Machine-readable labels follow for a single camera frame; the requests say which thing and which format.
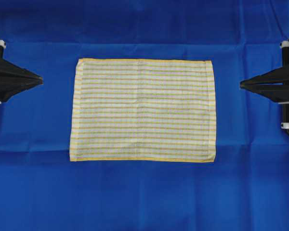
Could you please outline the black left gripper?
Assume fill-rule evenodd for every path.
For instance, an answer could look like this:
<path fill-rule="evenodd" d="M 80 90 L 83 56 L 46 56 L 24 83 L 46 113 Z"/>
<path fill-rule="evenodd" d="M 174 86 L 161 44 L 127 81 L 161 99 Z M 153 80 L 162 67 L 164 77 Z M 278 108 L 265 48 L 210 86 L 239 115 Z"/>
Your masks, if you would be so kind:
<path fill-rule="evenodd" d="M 43 83 L 41 76 L 4 60 L 2 57 L 5 49 L 6 42 L 0 39 L 0 77 L 26 78 L 30 81 L 0 81 L 0 104 L 7 102 L 16 94 Z"/>

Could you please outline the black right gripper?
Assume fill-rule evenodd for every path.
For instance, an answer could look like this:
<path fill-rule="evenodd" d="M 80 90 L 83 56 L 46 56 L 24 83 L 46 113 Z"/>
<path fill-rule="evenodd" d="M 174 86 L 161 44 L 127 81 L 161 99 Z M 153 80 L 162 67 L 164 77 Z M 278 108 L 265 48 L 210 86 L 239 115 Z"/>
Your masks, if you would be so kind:
<path fill-rule="evenodd" d="M 289 131 L 289 39 L 280 44 L 282 67 L 240 82 L 242 89 L 283 105 L 281 128 Z"/>

